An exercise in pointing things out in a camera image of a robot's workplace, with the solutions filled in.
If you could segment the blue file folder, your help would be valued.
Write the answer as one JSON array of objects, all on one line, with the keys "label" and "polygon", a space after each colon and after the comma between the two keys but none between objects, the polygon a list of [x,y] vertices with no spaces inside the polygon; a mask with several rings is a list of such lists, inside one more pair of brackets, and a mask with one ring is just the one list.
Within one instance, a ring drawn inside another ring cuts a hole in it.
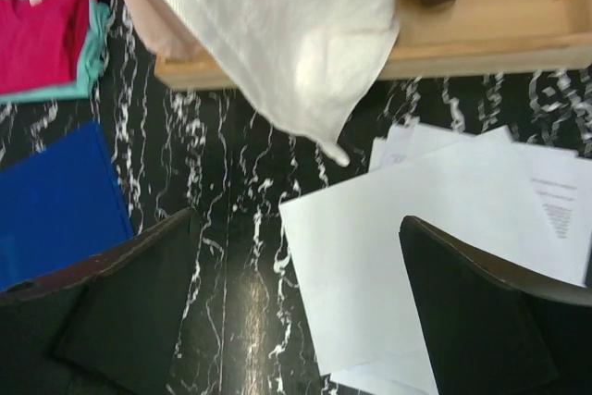
[{"label": "blue file folder", "polygon": [[1,172],[1,288],[130,240],[104,133],[91,122]]}]

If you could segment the white hanging towel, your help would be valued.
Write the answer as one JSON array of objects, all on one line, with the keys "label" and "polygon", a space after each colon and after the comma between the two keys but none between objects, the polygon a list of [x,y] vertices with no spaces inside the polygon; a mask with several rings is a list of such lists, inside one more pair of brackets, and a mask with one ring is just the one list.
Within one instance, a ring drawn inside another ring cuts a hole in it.
[{"label": "white hanging towel", "polygon": [[274,127],[340,166],[339,135],[399,34],[395,0],[165,0]]}]

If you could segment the teal shirt folded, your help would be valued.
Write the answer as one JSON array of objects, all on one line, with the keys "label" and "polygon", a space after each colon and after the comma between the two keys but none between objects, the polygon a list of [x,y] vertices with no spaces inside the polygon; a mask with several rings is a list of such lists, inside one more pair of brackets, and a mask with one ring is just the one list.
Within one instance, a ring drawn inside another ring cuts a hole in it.
[{"label": "teal shirt folded", "polygon": [[2,94],[1,104],[89,99],[94,84],[105,70],[104,52],[107,30],[111,24],[110,17],[111,12],[107,4],[89,0],[89,28],[80,51],[77,77],[74,81],[19,93]]}]

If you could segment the pale pink hanging cloth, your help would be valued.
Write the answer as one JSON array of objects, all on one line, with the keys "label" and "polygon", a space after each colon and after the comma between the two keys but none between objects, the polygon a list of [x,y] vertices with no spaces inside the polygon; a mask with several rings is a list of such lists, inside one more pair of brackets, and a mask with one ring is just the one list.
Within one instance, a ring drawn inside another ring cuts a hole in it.
[{"label": "pale pink hanging cloth", "polygon": [[134,30],[152,54],[190,59],[203,48],[165,0],[124,0]]}]

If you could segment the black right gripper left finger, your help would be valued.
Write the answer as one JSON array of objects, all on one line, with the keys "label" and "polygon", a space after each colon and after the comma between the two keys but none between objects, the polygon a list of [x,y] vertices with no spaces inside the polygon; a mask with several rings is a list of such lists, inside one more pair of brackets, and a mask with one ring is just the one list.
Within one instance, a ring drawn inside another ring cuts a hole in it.
[{"label": "black right gripper left finger", "polygon": [[199,235],[186,208],[2,291],[2,393],[166,393]]}]

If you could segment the pink shirt folded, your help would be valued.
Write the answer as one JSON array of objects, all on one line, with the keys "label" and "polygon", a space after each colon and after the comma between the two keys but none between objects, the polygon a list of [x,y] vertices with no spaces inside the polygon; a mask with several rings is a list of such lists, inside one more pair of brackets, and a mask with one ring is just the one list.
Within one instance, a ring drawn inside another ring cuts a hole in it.
[{"label": "pink shirt folded", "polygon": [[91,0],[1,0],[1,93],[77,77]]}]

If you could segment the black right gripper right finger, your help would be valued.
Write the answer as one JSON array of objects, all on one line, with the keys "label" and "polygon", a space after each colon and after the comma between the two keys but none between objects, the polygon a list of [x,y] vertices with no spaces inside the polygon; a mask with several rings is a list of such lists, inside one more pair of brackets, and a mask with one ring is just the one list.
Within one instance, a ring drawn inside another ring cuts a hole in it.
[{"label": "black right gripper right finger", "polygon": [[402,255],[441,394],[588,394],[591,290],[453,238],[416,216]]}]

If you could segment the white paper stack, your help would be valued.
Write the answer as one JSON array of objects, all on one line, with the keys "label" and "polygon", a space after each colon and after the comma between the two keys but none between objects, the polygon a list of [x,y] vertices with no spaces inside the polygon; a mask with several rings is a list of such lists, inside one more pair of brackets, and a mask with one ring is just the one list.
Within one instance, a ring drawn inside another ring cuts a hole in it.
[{"label": "white paper stack", "polygon": [[474,247],[582,285],[591,164],[514,142],[419,125],[401,162],[280,207],[321,375],[374,394],[437,392],[399,232],[419,216]]}]

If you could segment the wooden rack tray base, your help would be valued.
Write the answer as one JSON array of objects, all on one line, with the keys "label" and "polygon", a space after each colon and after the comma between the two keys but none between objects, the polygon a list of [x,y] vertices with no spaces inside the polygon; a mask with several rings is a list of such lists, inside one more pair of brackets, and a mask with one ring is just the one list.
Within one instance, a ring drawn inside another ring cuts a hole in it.
[{"label": "wooden rack tray base", "polygon": [[[456,0],[444,9],[395,0],[395,16],[399,34],[376,80],[582,68],[591,60],[591,0]],[[154,72],[173,89],[238,88],[204,48],[187,60],[159,56]]]}]

